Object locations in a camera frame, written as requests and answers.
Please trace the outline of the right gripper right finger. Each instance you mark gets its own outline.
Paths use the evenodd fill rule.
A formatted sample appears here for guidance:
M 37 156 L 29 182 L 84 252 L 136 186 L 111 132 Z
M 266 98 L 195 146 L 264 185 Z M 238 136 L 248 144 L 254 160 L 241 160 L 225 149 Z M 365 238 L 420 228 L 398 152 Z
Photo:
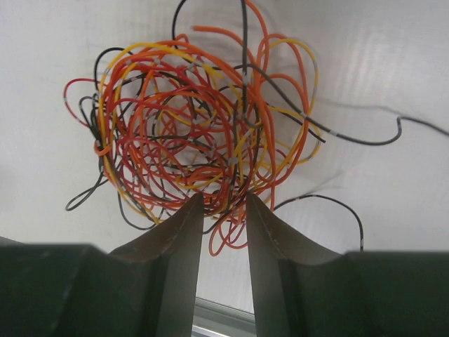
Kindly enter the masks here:
M 447 336 L 448 254 L 338 254 L 246 199 L 259 336 Z

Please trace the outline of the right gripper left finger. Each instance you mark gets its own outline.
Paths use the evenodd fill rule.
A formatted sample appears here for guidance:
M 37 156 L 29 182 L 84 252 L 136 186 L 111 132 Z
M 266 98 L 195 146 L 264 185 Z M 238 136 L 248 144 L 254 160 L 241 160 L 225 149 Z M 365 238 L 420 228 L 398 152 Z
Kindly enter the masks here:
M 105 253 L 89 244 L 1 247 L 2 336 L 189 336 L 203 230 L 195 194 Z

